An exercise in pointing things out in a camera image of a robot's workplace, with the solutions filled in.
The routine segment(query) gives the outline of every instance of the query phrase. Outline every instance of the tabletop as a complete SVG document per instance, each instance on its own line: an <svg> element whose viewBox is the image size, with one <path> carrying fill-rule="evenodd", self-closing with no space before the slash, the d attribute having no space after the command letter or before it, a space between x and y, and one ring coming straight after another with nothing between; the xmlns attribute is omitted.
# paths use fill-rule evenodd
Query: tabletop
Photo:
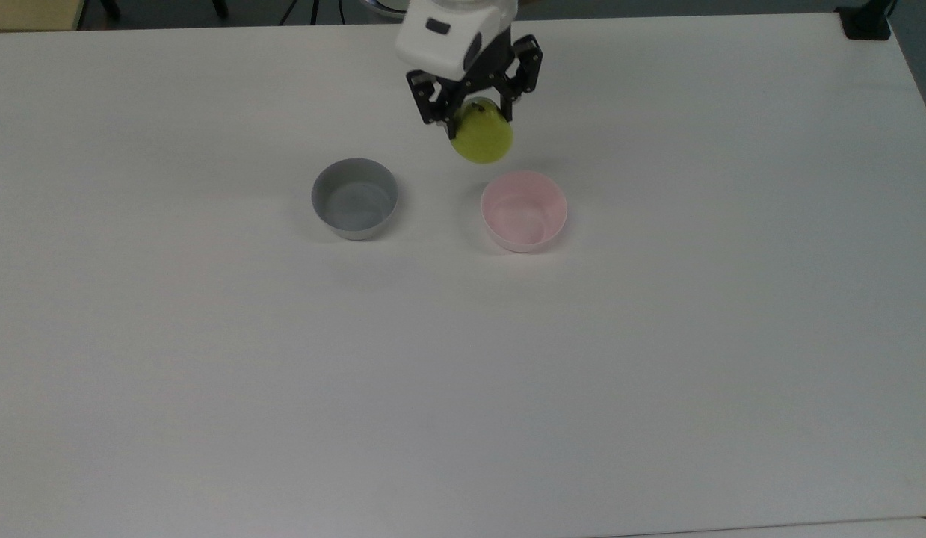
<svg viewBox="0 0 926 538"><path fill-rule="evenodd" d="M538 89L476 166L397 30L0 34L1 538L926 514L926 110L893 38L517 23ZM309 207L347 157L400 182L376 241ZM544 253L480 222L511 170L569 200Z"/></svg>

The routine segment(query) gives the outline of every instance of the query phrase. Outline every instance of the green apple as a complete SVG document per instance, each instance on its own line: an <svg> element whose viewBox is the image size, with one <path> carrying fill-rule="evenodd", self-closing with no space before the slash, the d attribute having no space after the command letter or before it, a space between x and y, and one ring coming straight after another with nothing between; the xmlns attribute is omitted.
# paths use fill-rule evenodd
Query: green apple
<svg viewBox="0 0 926 538"><path fill-rule="evenodd" d="M456 137L453 149L466 160L478 164L494 163L513 146L513 126L492 99L478 96L460 106L454 116Z"/></svg>

